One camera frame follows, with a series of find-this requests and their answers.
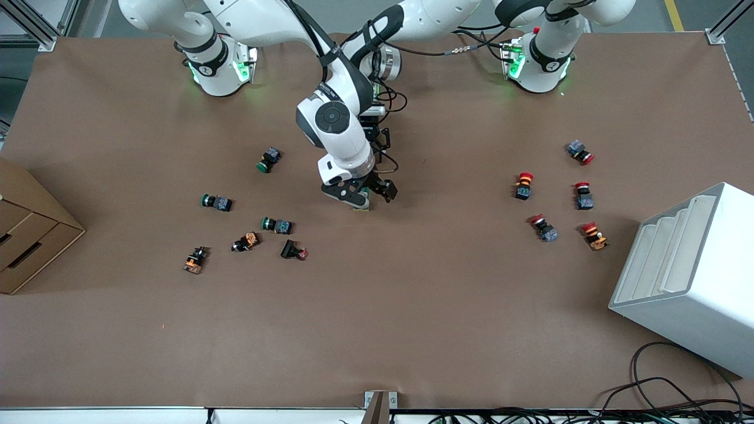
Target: table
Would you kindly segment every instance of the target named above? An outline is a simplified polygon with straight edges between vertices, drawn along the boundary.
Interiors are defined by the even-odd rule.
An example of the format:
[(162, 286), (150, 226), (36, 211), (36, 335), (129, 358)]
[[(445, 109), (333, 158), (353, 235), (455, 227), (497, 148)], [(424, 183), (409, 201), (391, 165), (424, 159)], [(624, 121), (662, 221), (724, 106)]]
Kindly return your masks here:
[[(319, 190), (323, 152), (294, 124), (320, 76), (304, 46), (264, 48), (254, 86), (212, 98), (171, 43), (62, 38), (36, 60), (2, 154), (87, 234), (0, 299), (2, 406), (347, 407), (370, 389), (402, 407), (601, 406), (659, 339), (607, 309), (639, 222), (722, 180), (754, 192), (752, 123), (700, 32), (587, 34), (544, 95), (483, 51), (405, 56), (409, 105), (386, 121), (399, 193), (369, 213)], [(564, 152), (576, 138), (587, 167)], [(284, 157), (261, 174), (270, 145)], [(526, 202), (511, 196), (523, 171)], [(581, 180), (592, 211), (574, 208)], [(204, 193), (235, 209), (200, 207)], [(555, 243), (527, 223), (539, 213)], [(282, 260), (263, 217), (295, 222), (309, 258)], [(610, 248), (584, 243), (593, 220)], [(252, 230), (262, 243), (230, 252)], [(196, 276), (181, 267), (199, 245)], [(731, 397), (678, 352), (647, 352), (640, 373)], [(737, 387), (752, 400), (751, 381)]]

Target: black cable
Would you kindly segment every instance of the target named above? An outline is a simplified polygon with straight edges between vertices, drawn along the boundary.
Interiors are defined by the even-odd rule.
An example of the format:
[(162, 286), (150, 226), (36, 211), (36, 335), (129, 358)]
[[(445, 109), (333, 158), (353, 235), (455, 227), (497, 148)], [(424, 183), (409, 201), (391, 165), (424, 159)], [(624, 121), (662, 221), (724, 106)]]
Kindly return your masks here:
[[(484, 39), (485, 39), (485, 41), (486, 41), (486, 37), (484, 36), (484, 31), (482, 31), (482, 38), (484, 38)], [(495, 53), (495, 51), (494, 51), (494, 50), (492, 50), (492, 45), (489, 45), (489, 44), (487, 44), (487, 50), (489, 50), (489, 53), (490, 53), (490, 54), (492, 55), (492, 57), (494, 57), (495, 59), (497, 59), (497, 60), (500, 60), (501, 62), (506, 62), (506, 63), (513, 63), (513, 60), (512, 60), (512, 59), (506, 59), (505, 57), (502, 57), (502, 56), (500, 56), (500, 55), (496, 54), (496, 53)]]
[(728, 31), (728, 28), (730, 28), (730, 27), (731, 27), (731, 25), (733, 25), (734, 23), (736, 23), (736, 21), (738, 20), (738, 18), (740, 18), (740, 17), (742, 17), (742, 16), (744, 15), (744, 14), (746, 14), (746, 12), (748, 12), (748, 11), (749, 11), (749, 9), (750, 9), (750, 8), (751, 8), (752, 6), (754, 6), (754, 3), (749, 3), (749, 5), (748, 5), (748, 6), (746, 6), (746, 8), (745, 8), (745, 9), (743, 9), (743, 11), (742, 11), (741, 13), (739, 13), (739, 14), (738, 14), (738, 16), (736, 16), (736, 17), (735, 17), (735, 18), (734, 18), (734, 19), (733, 19), (733, 20), (732, 20), (732, 21), (731, 21), (731, 22), (730, 22), (730, 23), (728, 24), (728, 26), (726, 26), (725, 28), (723, 28), (723, 29), (722, 29), (722, 31), (720, 31), (720, 34), (722, 34), (722, 33), (723, 33), (723, 32), (725, 32), (725, 31)]
[(738, 4), (736, 4), (734, 7), (732, 7), (731, 10), (729, 10), (728, 13), (726, 13), (725, 16), (722, 17), (722, 19), (717, 24), (715, 24), (715, 26), (712, 27), (712, 29), (710, 30), (710, 32), (715, 32), (715, 30), (717, 29), (718, 26), (720, 26), (720, 24), (722, 23), (722, 21), (726, 20), (729, 16), (731, 16), (731, 14), (733, 12), (735, 12), (736, 9), (738, 9), (738, 7), (741, 6), (745, 1), (746, 0), (739, 0)]
[(459, 26), (458, 28), (459, 29), (467, 29), (469, 31), (486, 31), (487, 29), (500, 28), (501, 26), (503, 26), (502, 23), (499, 23), (497, 25), (484, 26), (483, 28), (474, 28), (472, 26)]
[[(384, 101), (384, 102), (387, 102), (387, 101), (391, 102), (391, 108), (392, 108), (392, 102), (393, 102), (393, 100), (397, 99), (398, 97), (402, 97), (403, 98), (403, 105), (400, 108), (398, 108), (398, 109), (389, 109), (388, 112), (400, 112), (400, 111), (404, 110), (406, 108), (406, 106), (409, 105), (409, 98), (405, 94), (403, 94), (403, 93), (401, 93), (399, 91), (395, 91), (392, 87), (390, 87), (389, 85), (387, 85), (384, 80), (378, 79), (375, 82), (377, 84), (380, 84), (382, 87), (385, 88), (385, 91), (383, 91), (380, 94), (377, 94), (377, 100), (381, 100), (381, 101)], [(387, 94), (388, 98), (386, 99), (386, 98), (382, 97), (383, 94)]]
[(396, 46), (394, 44), (389, 43), (387, 40), (385, 40), (384, 38), (382, 38), (379, 35), (379, 32), (377, 31), (377, 28), (375, 28), (374, 22), (372, 22), (371, 20), (369, 20), (366, 23), (367, 23), (367, 25), (369, 25), (369, 26), (372, 27), (372, 29), (375, 32), (375, 37), (382, 44), (388, 45), (388, 46), (390, 46), (392, 48), (395, 48), (397, 50), (400, 50), (400, 51), (405, 51), (406, 53), (420, 54), (422, 56), (434, 56), (434, 57), (438, 57), (438, 56), (450, 56), (451, 54), (466, 53), (467, 51), (472, 51), (472, 50), (476, 50), (476, 49), (478, 49), (480, 47), (484, 47), (484, 46), (488, 45), (489, 43), (493, 42), (497, 37), (499, 37), (500, 35), (502, 35), (503, 32), (505, 32), (505, 30), (507, 29), (507, 28), (503, 28), (502, 31), (500, 31), (497, 34), (495, 34), (495, 36), (493, 36), (491, 39), (489, 39), (489, 40), (487, 40), (485, 42), (482, 42), (482, 43), (480, 43), (478, 45), (468, 45), (468, 46), (463, 46), (463, 47), (460, 47), (460, 48), (455, 48), (453, 50), (444, 51), (443, 53), (436, 53), (436, 52), (417, 51), (417, 50), (412, 50), (410, 48), (398, 47), (398, 46)]
[(398, 162), (395, 159), (393, 159), (389, 154), (387, 154), (387, 153), (385, 153), (383, 151), (379, 151), (379, 152), (380, 152), (380, 155), (388, 158), (391, 162), (393, 162), (393, 164), (395, 165), (395, 167), (393, 169), (386, 169), (384, 171), (378, 171), (378, 170), (375, 169), (373, 172), (375, 174), (392, 174), (393, 172), (397, 172), (398, 168), (400, 167), (398, 165)]
[[(683, 352), (687, 352), (688, 354), (696, 357), (697, 359), (699, 359), (700, 361), (702, 361), (703, 363), (705, 363), (705, 365), (708, 366), (711, 370), (715, 371), (715, 373), (717, 375), (719, 375), (720, 378), (722, 378), (723, 381), (725, 381), (725, 384), (727, 384), (728, 387), (731, 388), (731, 391), (733, 392), (733, 394), (736, 397), (736, 404), (738, 405), (738, 419), (737, 419), (736, 423), (741, 424), (743, 422), (743, 402), (741, 401), (741, 396), (738, 394), (738, 390), (736, 390), (735, 386), (733, 386), (733, 383), (723, 373), (721, 373), (717, 368), (715, 368), (714, 365), (711, 362), (709, 362), (707, 359), (702, 358), (701, 356), (693, 353), (692, 351), (686, 349), (685, 347), (683, 347), (683, 346), (681, 346), (681, 345), (679, 345), (677, 343), (673, 343), (673, 342), (651, 342), (651, 343), (647, 343), (644, 346), (642, 346), (639, 349), (637, 349), (636, 353), (634, 353), (633, 357), (631, 358), (631, 369), (632, 369), (632, 372), (633, 372), (633, 379), (634, 379), (634, 381), (637, 381), (638, 378), (639, 378), (639, 371), (637, 369), (638, 368), (638, 364), (639, 364), (639, 356), (647, 348), (652, 347), (652, 346), (658, 346), (658, 345), (670, 346), (670, 347), (674, 347), (674, 348), (677, 348), (679, 350), (682, 350)], [(667, 380), (667, 379), (665, 379), (665, 380), (667, 382), (669, 382), (671, 385), (673, 385), (674, 388), (676, 388), (676, 390), (678, 390), (679, 392), (681, 392), (682, 395), (684, 395), (684, 398), (686, 398), (686, 400), (689, 401), (690, 404), (693, 404), (695, 407), (698, 407), (697, 405), (694, 404), (694, 401), (692, 399), (690, 399), (680, 389), (678, 389), (677, 386), (675, 386), (674, 384), (672, 384), (669, 380)], [(644, 398), (644, 400), (647, 402), (647, 404), (649, 404), (650, 406), (653, 407), (653, 409), (656, 410), (657, 408), (654, 407), (652, 405), (652, 403), (649, 401), (649, 399), (647, 398), (647, 395), (642, 390), (640, 384), (637, 386), (637, 389), (639, 390), (639, 393), (642, 395), (642, 398)]]
[(469, 37), (471, 37), (471, 38), (473, 38), (473, 39), (477, 40), (477, 42), (478, 42), (478, 43), (483, 43), (483, 42), (485, 41), (485, 40), (482, 40), (482, 39), (481, 39), (481, 38), (480, 38), (480, 37), (479, 37), (478, 35), (476, 35), (476, 34), (472, 34), (471, 32), (468, 32), (468, 31), (467, 31), (467, 30), (465, 30), (465, 29), (457, 29), (457, 30), (455, 30), (455, 31), (452, 31), (451, 33), (452, 33), (452, 34), (463, 34), (463, 35), (468, 35)]
[(1, 79), (12, 79), (14, 81), (23, 81), (23, 82), (29, 82), (28, 79), (25, 78), (16, 78), (14, 76), (0, 76)]
[[(311, 28), (311, 26), (308, 23), (306, 23), (306, 19), (304, 19), (304, 17), (301, 15), (299, 6), (296, 3), (294, 3), (293, 0), (283, 0), (283, 2), (288, 6), (290, 11), (293, 13), (293, 16), (296, 17), (296, 19), (299, 21), (304, 31), (306, 31), (306, 34), (309, 36), (311, 43), (314, 45), (314, 48), (317, 49), (317, 56), (323, 57), (325, 53), (322, 50), (322, 46), (320, 45), (319, 40), (317, 39), (317, 35), (314, 34), (314, 30)], [(322, 66), (322, 82), (325, 82), (326, 80), (327, 80), (327, 66)]]

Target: electrical wire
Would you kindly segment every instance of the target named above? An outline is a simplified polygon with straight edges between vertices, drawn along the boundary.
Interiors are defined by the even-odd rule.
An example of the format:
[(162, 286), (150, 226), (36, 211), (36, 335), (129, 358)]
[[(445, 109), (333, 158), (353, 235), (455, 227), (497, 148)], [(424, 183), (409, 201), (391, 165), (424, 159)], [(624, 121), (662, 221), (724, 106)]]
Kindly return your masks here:
[(23, 81), (23, 82), (29, 82), (28, 79), (25, 78), (16, 78), (14, 76), (0, 76), (0, 79), (11, 79), (13, 81)]
[[(380, 84), (382, 87), (385, 88), (385, 91), (381, 92), (380, 94), (377, 94), (376, 98), (377, 100), (381, 100), (383, 102), (388, 102), (388, 101), (390, 102), (388, 112), (400, 112), (404, 110), (406, 106), (409, 105), (409, 98), (405, 94), (399, 91), (395, 91), (392, 87), (385, 84), (385, 82), (381, 79), (376, 80), (376, 82), (377, 84)], [(403, 105), (399, 107), (398, 109), (393, 109), (393, 100), (397, 99), (398, 97), (403, 98)]]
[(474, 28), (473, 26), (459, 26), (458, 28), (459, 29), (466, 29), (466, 30), (469, 30), (469, 31), (486, 31), (487, 29), (500, 28), (501, 26), (503, 26), (502, 23), (499, 23), (497, 25), (484, 26), (482, 28)]
[(417, 50), (413, 50), (413, 49), (410, 49), (410, 48), (404, 48), (404, 47), (399, 47), (399, 46), (396, 46), (396, 45), (394, 45), (394, 44), (391, 44), (390, 42), (388, 42), (387, 40), (385, 40), (384, 38), (382, 38), (382, 37), (381, 37), (381, 36), (379, 35), (379, 32), (377, 31), (377, 28), (375, 28), (375, 24), (374, 24), (374, 22), (372, 22), (371, 20), (368, 20), (368, 21), (366, 22), (366, 24), (372, 27), (372, 29), (373, 29), (373, 30), (374, 30), (374, 32), (375, 32), (375, 36), (376, 36), (376, 38), (377, 38), (377, 39), (378, 39), (378, 40), (379, 40), (379, 41), (380, 41), (380, 42), (381, 42), (382, 44), (384, 44), (384, 45), (388, 45), (388, 46), (390, 46), (390, 47), (392, 47), (392, 48), (395, 48), (395, 49), (397, 49), (397, 50), (400, 50), (400, 51), (405, 51), (406, 53), (411, 53), (411, 54), (419, 54), (419, 55), (422, 55), (422, 56), (433, 56), (433, 57), (438, 57), (438, 56), (450, 56), (450, 55), (452, 55), (452, 54), (461, 54), (461, 53), (466, 53), (466, 52), (468, 52), (468, 51), (473, 51), (473, 50), (476, 50), (476, 49), (478, 49), (478, 48), (480, 48), (480, 47), (484, 47), (484, 46), (488, 45), (489, 43), (493, 42), (493, 41), (494, 41), (494, 40), (495, 40), (495, 39), (496, 39), (497, 37), (499, 37), (500, 35), (502, 35), (502, 34), (503, 34), (503, 32), (505, 32), (505, 30), (507, 29), (507, 28), (503, 28), (503, 30), (502, 30), (502, 31), (500, 31), (500, 32), (498, 32), (497, 34), (495, 34), (495, 35), (494, 35), (494, 36), (493, 36), (493, 37), (492, 37), (491, 39), (489, 39), (489, 40), (487, 40), (487, 41), (484, 41), (484, 42), (481, 42), (481, 43), (480, 43), (480, 44), (478, 44), (478, 45), (467, 45), (467, 46), (462, 46), (462, 47), (459, 47), (459, 48), (455, 48), (455, 49), (453, 49), (453, 50), (448, 50), (448, 51), (444, 51), (444, 52), (440, 53), (440, 52), (427, 52), (427, 51), (417, 51)]
[[(290, 11), (293, 13), (293, 16), (296, 17), (296, 19), (301, 24), (301, 27), (306, 31), (306, 34), (309, 36), (309, 39), (311, 40), (311, 43), (314, 45), (314, 48), (317, 50), (317, 56), (323, 57), (325, 55), (324, 51), (322, 51), (322, 46), (320, 45), (319, 40), (317, 39), (317, 35), (314, 34), (314, 30), (311, 28), (311, 26), (306, 23), (306, 20), (301, 15), (301, 10), (299, 10), (299, 6), (293, 2), (293, 0), (283, 0), (283, 2), (288, 6)], [(327, 66), (322, 66), (322, 82), (325, 82), (327, 80)]]
[[(636, 352), (633, 354), (633, 357), (631, 358), (631, 370), (632, 370), (632, 375), (633, 375), (633, 380), (634, 381), (639, 381), (639, 371), (638, 371), (639, 356), (641, 356), (642, 352), (644, 352), (647, 348), (652, 347), (652, 346), (670, 346), (670, 347), (674, 347), (676, 349), (679, 349), (679, 350), (681, 350), (683, 352), (687, 352), (688, 354), (694, 356), (695, 358), (697, 358), (700, 361), (702, 361), (703, 363), (705, 363), (705, 365), (708, 366), (711, 370), (715, 371), (715, 373), (717, 375), (719, 375), (720, 378), (723, 379), (723, 381), (725, 381), (725, 384), (728, 385), (728, 387), (731, 389), (731, 391), (733, 392), (733, 394), (736, 397), (735, 404), (738, 406), (738, 418), (736, 420), (736, 423), (741, 424), (743, 422), (743, 407), (744, 407), (744, 403), (743, 403), (743, 401), (741, 401), (741, 396), (739, 395), (738, 390), (736, 390), (735, 386), (733, 386), (733, 383), (730, 381), (730, 379), (727, 378), (723, 373), (721, 373), (717, 368), (715, 368), (714, 365), (711, 362), (709, 362), (707, 359), (702, 358), (701, 356), (693, 353), (692, 351), (686, 349), (685, 347), (683, 347), (683, 346), (681, 346), (681, 345), (679, 345), (677, 343), (673, 343), (673, 342), (651, 342), (651, 343), (647, 343), (647, 344), (643, 345), (642, 347), (638, 348), (636, 350)], [(691, 398), (689, 398), (681, 389), (678, 388), (678, 386), (676, 386), (675, 384), (673, 384), (673, 382), (671, 382), (668, 379), (664, 379), (663, 377), (658, 377), (658, 378), (662, 379), (663, 381), (666, 381), (667, 383), (669, 383), (670, 385), (672, 385), (673, 388), (675, 388), (679, 393), (681, 393), (683, 395), (683, 397), (686, 399), (686, 401), (688, 401), (689, 406), (694, 406), (695, 408), (701, 410), (704, 414), (706, 414), (706, 411), (700, 405), (698, 405), (697, 402), (695, 402), (694, 400), (692, 400)], [(639, 393), (641, 394), (641, 396), (644, 399), (644, 401), (646, 401), (647, 404), (650, 407), (652, 407), (653, 410), (657, 410), (657, 407), (655, 407), (652, 404), (652, 402), (647, 397), (646, 393), (644, 393), (644, 390), (642, 389), (641, 384), (638, 384), (636, 386), (636, 388), (639, 390)]]
[(395, 167), (392, 168), (392, 169), (386, 169), (386, 170), (383, 170), (383, 171), (378, 171), (378, 170), (375, 169), (372, 172), (374, 172), (375, 174), (392, 174), (393, 172), (398, 171), (398, 168), (400, 166), (398, 165), (398, 162), (395, 159), (393, 159), (389, 154), (387, 154), (387, 153), (385, 153), (383, 151), (380, 151), (380, 155), (388, 158), (388, 160), (390, 160), (391, 162), (393, 162), (393, 164), (395, 165)]
[[(479, 35), (472, 34), (471, 32), (468, 32), (465, 29), (457, 29), (457, 30), (453, 31), (452, 33), (453, 34), (468, 35), (469, 37), (473, 38), (474, 40), (478, 41), (479, 43), (486, 43), (487, 42), (487, 37), (485, 37), (484, 31), (482, 31)], [(487, 50), (489, 50), (489, 53), (495, 59), (500, 60), (502, 62), (508, 62), (508, 63), (512, 63), (513, 62), (511, 59), (503, 58), (502, 56), (500, 56), (497, 53), (495, 53), (495, 51), (492, 50), (492, 43), (486, 43), (486, 44), (487, 44)], [(495, 43), (495, 46), (497, 48), (501, 48), (502, 47), (502, 43)]]
[[(486, 40), (486, 37), (484, 36), (484, 31), (482, 31), (482, 32), (481, 32), (481, 34), (482, 34), (482, 38), (484, 38), (484, 39)], [(512, 60), (512, 59), (507, 59), (507, 58), (505, 58), (505, 57), (502, 57), (502, 56), (498, 55), (497, 53), (495, 53), (495, 51), (494, 51), (494, 50), (492, 50), (492, 45), (490, 45), (490, 44), (487, 44), (487, 50), (489, 50), (489, 53), (490, 53), (490, 54), (491, 54), (491, 55), (492, 55), (492, 56), (493, 56), (493, 57), (494, 57), (495, 59), (497, 59), (497, 60), (500, 60), (501, 62), (506, 62), (506, 63), (513, 63), (513, 60)]]

